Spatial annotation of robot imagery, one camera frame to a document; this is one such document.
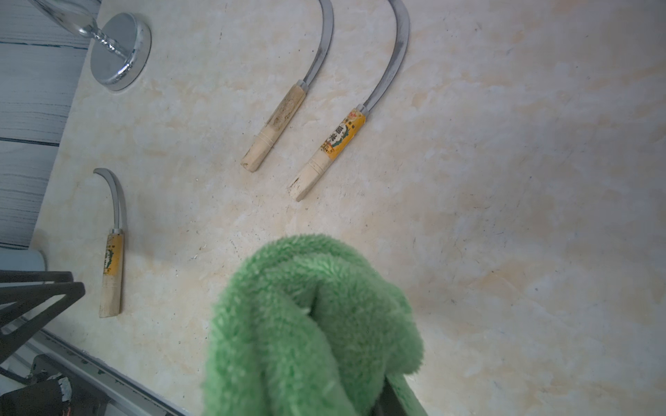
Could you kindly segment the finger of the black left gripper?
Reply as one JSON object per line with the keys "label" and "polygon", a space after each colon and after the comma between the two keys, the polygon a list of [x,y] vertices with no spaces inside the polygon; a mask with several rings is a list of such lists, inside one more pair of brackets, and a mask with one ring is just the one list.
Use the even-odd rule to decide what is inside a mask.
{"label": "finger of the black left gripper", "polygon": [[1,272],[1,361],[85,295],[69,271]]}

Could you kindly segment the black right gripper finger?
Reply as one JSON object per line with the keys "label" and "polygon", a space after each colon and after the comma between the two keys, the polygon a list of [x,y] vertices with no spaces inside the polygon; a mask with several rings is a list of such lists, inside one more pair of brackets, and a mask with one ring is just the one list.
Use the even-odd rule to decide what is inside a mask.
{"label": "black right gripper finger", "polygon": [[372,416],[407,416],[405,408],[400,402],[395,388],[392,387],[388,378],[384,379],[381,391],[375,405],[371,409]]}

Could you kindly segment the green fluffy rag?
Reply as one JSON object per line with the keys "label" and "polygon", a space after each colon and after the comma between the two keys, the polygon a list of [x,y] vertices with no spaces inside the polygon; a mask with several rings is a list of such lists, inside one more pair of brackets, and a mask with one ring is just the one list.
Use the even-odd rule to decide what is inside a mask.
{"label": "green fluffy rag", "polygon": [[206,415],[371,415],[388,378],[408,415],[424,344],[404,293],[326,235],[256,251],[213,305]]}

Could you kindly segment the sickle with wooden handle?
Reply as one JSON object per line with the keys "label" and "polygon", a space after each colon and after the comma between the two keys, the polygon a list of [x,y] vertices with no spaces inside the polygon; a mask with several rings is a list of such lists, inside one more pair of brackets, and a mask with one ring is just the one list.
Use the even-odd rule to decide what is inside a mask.
{"label": "sickle with wooden handle", "polygon": [[331,0],[319,0],[322,11],[322,32],[314,60],[303,79],[298,80],[276,107],[265,126],[255,136],[254,142],[241,160],[241,166],[254,173],[261,166],[269,152],[273,149],[284,130],[298,112],[310,85],[314,82],[331,47],[335,17]]}

